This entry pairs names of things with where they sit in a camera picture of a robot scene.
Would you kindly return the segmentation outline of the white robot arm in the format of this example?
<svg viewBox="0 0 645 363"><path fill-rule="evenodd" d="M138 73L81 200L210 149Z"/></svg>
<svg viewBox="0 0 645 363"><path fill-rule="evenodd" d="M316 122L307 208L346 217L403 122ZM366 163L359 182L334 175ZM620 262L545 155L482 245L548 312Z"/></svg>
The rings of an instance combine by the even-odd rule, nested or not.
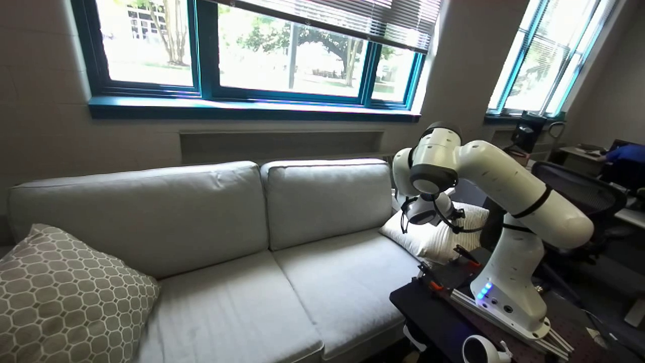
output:
<svg viewBox="0 0 645 363"><path fill-rule="evenodd" d="M532 285L545 243L574 250L591 240L592 222L493 143L463 143L448 127L428 128L414 147L399 149L390 171L403 195L437 197L465 178L503 210L496 248L470 282L470 305L523 337L545 337L547 302Z"/></svg>

